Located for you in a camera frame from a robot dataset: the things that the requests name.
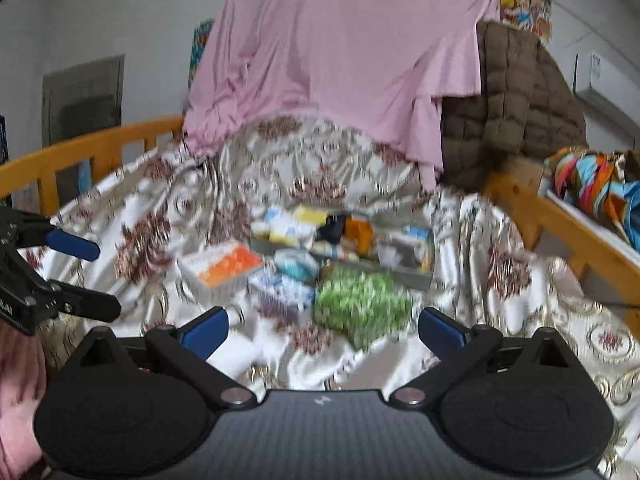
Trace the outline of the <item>orange plastic cup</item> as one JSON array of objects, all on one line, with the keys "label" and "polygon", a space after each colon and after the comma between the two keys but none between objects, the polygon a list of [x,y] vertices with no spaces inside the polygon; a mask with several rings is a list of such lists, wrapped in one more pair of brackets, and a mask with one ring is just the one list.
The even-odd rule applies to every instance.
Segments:
[{"label": "orange plastic cup", "polygon": [[374,231],[368,220],[347,217],[343,236],[354,244],[355,252],[360,257],[369,255],[374,243]]}]

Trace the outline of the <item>white orange carton box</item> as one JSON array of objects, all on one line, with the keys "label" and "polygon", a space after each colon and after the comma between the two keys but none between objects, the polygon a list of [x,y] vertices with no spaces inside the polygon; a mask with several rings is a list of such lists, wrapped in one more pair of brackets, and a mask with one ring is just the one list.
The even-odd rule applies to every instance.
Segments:
[{"label": "white orange carton box", "polygon": [[223,306],[246,289],[250,276],[264,267],[264,260],[244,244],[229,240],[181,257],[178,267],[198,302]]}]

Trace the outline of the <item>floral satin bedspread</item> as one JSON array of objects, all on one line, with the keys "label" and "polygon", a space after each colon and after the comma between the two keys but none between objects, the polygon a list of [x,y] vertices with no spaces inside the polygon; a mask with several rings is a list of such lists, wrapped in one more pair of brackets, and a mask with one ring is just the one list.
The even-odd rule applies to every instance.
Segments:
[{"label": "floral satin bedspread", "polygon": [[99,244],[98,260],[47,248],[25,256],[44,278],[117,297],[114,333],[135,337],[206,310],[183,260],[232,240],[247,243],[264,232],[272,210],[295,231],[328,211],[351,212],[382,230],[430,230],[433,279],[416,304],[508,336],[555,328],[615,418],[600,471],[608,479],[638,477],[638,339],[584,295],[562,259],[530,252],[514,221],[486,198],[443,186],[424,191],[416,165],[357,129],[281,116],[241,128],[210,157],[181,144],[142,156],[55,215],[63,229]]}]

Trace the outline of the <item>blue white tissue pack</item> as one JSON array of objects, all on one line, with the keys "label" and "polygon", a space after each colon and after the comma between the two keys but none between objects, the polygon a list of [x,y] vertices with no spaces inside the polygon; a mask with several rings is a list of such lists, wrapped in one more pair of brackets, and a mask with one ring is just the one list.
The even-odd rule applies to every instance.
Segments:
[{"label": "blue white tissue pack", "polygon": [[288,275],[262,269],[248,279],[258,307],[273,312],[304,312],[314,303],[314,289]]}]

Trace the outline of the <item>green patterned cloth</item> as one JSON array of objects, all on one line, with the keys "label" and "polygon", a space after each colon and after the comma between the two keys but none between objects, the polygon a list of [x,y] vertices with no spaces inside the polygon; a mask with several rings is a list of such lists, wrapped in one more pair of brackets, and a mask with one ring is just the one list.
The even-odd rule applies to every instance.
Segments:
[{"label": "green patterned cloth", "polygon": [[328,266],[316,288],[314,324],[344,336],[356,350],[403,332],[409,325],[413,298],[390,272],[353,266]]}]

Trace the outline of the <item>grey storage box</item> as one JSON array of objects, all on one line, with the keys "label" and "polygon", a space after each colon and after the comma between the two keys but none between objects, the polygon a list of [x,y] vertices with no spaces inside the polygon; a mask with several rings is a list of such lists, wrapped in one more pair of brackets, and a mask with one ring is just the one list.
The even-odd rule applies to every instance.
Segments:
[{"label": "grey storage box", "polygon": [[[329,214],[344,212],[368,220],[374,231],[369,255],[360,257],[343,236],[340,244],[316,240],[317,229]],[[250,225],[250,247],[266,256],[280,249],[301,249],[320,262],[346,262],[367,271],[388,271],[404,286],[425,292],[430,288],[435,262],[434,234],[423,223],[402,220],[396,211],[365,214],[340,208],[298,204],[272,206]]]}]

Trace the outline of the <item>black small object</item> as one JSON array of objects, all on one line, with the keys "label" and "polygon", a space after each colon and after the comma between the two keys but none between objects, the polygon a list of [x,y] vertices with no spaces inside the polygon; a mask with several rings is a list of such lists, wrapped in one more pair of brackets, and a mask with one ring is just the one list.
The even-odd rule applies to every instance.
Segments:
[{"label": "black small object", "polygon": [[323,226],[317,229],[316,240],[323,240],[331,245],[340,244],[346,229],[346,221],[350,218],[349,214],[338,212],[337,214],[329,214]]}]

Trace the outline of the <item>colourful striped cloth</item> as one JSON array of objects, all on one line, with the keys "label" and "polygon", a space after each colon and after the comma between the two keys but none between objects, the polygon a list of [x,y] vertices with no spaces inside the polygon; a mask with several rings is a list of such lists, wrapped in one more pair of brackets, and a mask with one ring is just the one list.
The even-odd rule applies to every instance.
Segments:
[{"label": "colourful striped cloth", "polygon": [[639,152],[603,153],[581,146],[548,157],[553,193],[639,250]]}]

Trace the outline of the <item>brown quilted jacket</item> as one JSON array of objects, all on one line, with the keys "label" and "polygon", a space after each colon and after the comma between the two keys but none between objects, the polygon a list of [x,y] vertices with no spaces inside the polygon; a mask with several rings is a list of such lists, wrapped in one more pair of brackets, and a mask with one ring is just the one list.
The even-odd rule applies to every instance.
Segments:
[{"label": "brown quilted jacket", "polygon": [[477,24],[480,94],[442,100],[439,178],[471,192],[509,156],[544,160],[587,144],[584,114],[554,58],[532,32]]}]

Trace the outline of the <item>white air conditioner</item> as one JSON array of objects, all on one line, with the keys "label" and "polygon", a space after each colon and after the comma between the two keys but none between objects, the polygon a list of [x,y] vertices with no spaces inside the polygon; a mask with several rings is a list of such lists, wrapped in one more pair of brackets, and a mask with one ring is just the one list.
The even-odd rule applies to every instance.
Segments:
[{"label": "white air conditioner", "polygon": [[600,53],[576,55],[574,93],[626,133],[639,137],[639,86]]}]

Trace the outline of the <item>pink sheet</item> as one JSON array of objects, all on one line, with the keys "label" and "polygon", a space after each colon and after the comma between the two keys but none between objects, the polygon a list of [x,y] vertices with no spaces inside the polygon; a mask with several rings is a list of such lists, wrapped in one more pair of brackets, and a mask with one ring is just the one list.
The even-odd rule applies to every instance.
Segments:
[{"label": "pink sheet", "polygon": [[477,24],[498,0],[226,0],[206,42],[183,128],[194,153],[262,116],[319,114],[444,169],[447,96],[480,93]]}]

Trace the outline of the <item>cartoon poster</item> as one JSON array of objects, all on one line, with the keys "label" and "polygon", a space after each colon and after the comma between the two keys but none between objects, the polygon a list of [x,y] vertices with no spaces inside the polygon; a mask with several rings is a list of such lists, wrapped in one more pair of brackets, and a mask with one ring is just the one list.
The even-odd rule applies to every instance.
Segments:
[{"label": "cartoon poster", "polygon": [[500,0],[500,20],[532,32],[545,44],[552,38],[552,0]]}]

